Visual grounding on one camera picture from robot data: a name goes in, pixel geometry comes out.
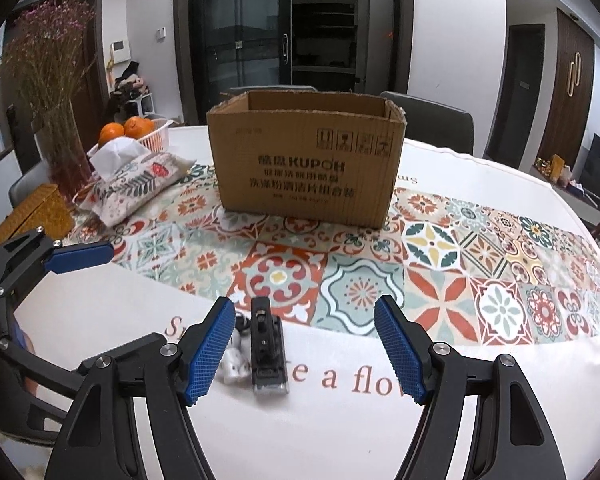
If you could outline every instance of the orange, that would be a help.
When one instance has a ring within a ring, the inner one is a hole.
[[[151,119],[131,117],[125,123],[125,135],[138,140],[147,136],[154,130],[154,122]]]
[[[122,137],[125,134],[125,128],[122,124],[109,123],[105,124],[100,130],[100,137],[98,138],[98,145],[104,146],[111,139],[116,137]]]

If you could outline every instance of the tissue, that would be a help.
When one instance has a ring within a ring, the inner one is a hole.
[[[148,155],[148,150],[137,140],[129,137],[118,137],[110,140],[90,158],[93,167],[103,180],[109,180],[117,170],[126,163],[141,155]]]

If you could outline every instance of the silver bolt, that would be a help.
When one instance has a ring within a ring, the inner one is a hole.
[[[98,368],[106,368],[111,364],[111,357],[108,355],[102,355],[96,359],[96,366]]]
[[[160,348],[160,354],[164,355],[165,357],[175,355],[177,351],[178,345],[174,343],[167,343],[166,345],[162,345],[162,347]]]
[[[509,354],[502,354],[500,356],[500,362],[505,366],[513,366],[514,364],[516,364],[516,360]]]
[[[434,343],[433,351],[438,355],[449,355],[451,348],[446,343]]]

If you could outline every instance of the table runner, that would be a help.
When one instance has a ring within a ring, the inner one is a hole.
[[[73,242],[110,240],[114,262],[282,319],[376,336],[391,294],[434,340],[545,344],[600,335],[600,261],[579,235],[410,189],[398,177],[381,230],[222,208],[213,166],[196,165],[122,224],[77,214]]]

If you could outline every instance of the vase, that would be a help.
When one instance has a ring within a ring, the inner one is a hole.
[[[40,113],[42,129],[38,131],[38,145],[42,158],[49,167],[49,179],[68,205],[91,178],[91,169],[75,125],[71,101],[58,103]]]

